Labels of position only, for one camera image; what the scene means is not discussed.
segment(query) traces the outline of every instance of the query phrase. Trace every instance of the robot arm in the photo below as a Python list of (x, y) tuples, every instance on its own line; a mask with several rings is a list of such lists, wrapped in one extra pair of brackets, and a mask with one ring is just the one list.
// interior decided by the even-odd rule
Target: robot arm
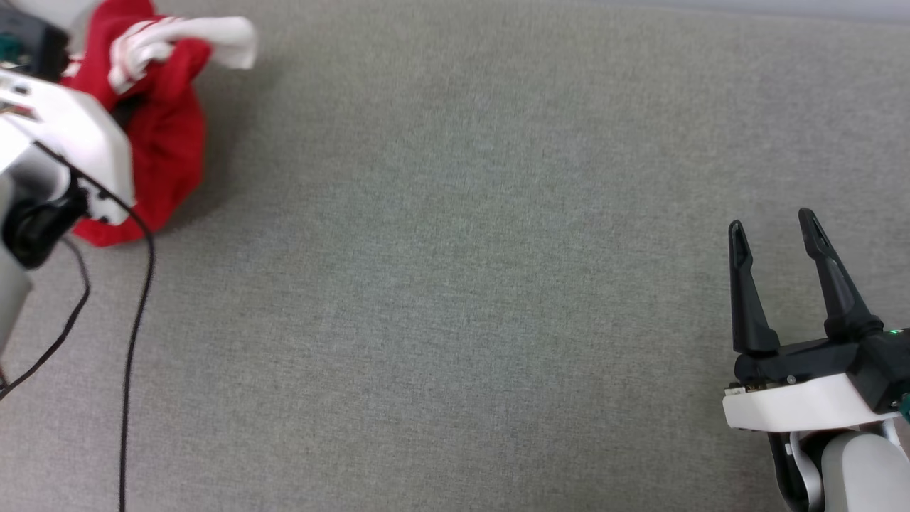
[(127, 205), (135, 204), (129, 142), (87, 94), (0, 69), (0, 354), (45, 262), (83, 216), (120, 224), (127, 213), (53, 151)]
[(733, 349), (730, 427), (768, 433), (794, 512), (906, 510), (910, 461), (894, 418), (910, 408), (910, 331), (885, 331), (809, 209), (799, 212), (828, 318), (823, 340), (782, 347), (764, 317), (743, 225), (730, 225)]

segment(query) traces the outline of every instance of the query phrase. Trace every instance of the white plastic housing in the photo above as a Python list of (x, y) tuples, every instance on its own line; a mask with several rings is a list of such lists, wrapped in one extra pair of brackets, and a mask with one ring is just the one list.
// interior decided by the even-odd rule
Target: white plastic housing
[(723, 398), (727, 424), (761, 432), (798, 432), (846, 428), (880, 422), (897, 412), (877, 415), (846, 374)]
[[(101, 105), (88, 94), (37, 78), (0, 69), (0, 109), (4, 119), (28, 137), (63, 155), (73, 166), (104, 185), (127, 205), (136, 203), (129, 139)], [(111, 199), (89, 190), (93, 219), (121, 224), (127, 214)]]
[(824, 512), (905, 512), (910, 461), (884, 437), (839, 435), (822, 454)]

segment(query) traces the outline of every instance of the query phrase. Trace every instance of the gray fabric surface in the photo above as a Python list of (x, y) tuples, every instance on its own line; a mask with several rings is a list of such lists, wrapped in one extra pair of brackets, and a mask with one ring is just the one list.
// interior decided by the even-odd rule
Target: gray fabric surface
[[(207, 180), (160, 236), (133, 511), (779, 511), (723, 419), (726, 227), (782, 338), (823, 333), (796, 210), (910, 324), (910, 31), (520, 1), (165, 3), (246, 15)], [(3, 510), (116, 508), (141, 244), (0, 404)], [(4, 357), (79, 294), (60, 251)]]

